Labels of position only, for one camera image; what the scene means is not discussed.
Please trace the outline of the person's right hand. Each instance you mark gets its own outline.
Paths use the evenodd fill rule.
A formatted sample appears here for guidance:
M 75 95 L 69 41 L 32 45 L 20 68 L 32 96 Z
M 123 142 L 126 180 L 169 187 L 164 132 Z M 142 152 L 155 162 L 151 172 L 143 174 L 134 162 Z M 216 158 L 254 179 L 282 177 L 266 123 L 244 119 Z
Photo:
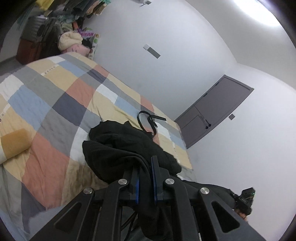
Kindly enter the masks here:
M 243 213 L 240 209 L 235 208 L 234 211 L 246 222 L 248 222 L 247 215 Z

